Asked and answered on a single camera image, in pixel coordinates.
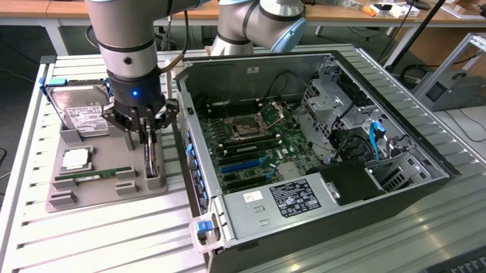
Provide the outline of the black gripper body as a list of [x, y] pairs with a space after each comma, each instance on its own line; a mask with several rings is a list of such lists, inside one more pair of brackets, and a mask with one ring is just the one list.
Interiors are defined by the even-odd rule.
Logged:
[[160, 69], [155, 67], [140, 77], [123, 77], [107, 71], [110, 88], [115, 97], [115, 107], [150, 108], [160, 110], [166, 104], [160, 85]]

